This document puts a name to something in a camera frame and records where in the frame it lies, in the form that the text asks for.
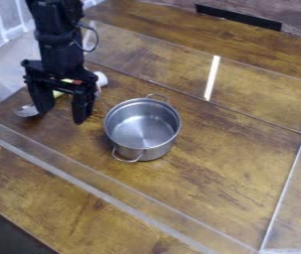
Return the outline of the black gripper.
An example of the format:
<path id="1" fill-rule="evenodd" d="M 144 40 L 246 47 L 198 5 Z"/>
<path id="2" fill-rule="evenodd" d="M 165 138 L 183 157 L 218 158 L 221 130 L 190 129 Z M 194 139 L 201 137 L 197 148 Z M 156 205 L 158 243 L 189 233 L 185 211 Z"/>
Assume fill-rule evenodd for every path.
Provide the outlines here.
<path id="1" fill-rule="evenodd" d="M 90 117 L 95 96 L 99 95 L 99 77 L 83 66 L 87 49 L 80 41 L 60 44 L 39 43 L 40 58 L 23 60 L 24 81 L 40 115 L 55 107 L 53 91 L 75 94 L 72 115 L 76 125 Z"/>

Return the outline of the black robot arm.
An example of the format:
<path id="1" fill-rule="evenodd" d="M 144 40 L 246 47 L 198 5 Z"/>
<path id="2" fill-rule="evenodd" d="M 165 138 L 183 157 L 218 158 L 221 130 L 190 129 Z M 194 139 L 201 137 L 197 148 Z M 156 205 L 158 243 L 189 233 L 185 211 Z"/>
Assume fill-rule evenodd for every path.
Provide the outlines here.
<path id="1" fill-rule="evenodd" d="M 75 124 L 84 122 L 96 99 L 98 76 L 83 67 L 80 0 L 25 0 L 35 21 L 41 59 L 23 60 L 24 81 L 40 115 L 55 107 L 53 92 L 72 96 Z"/>

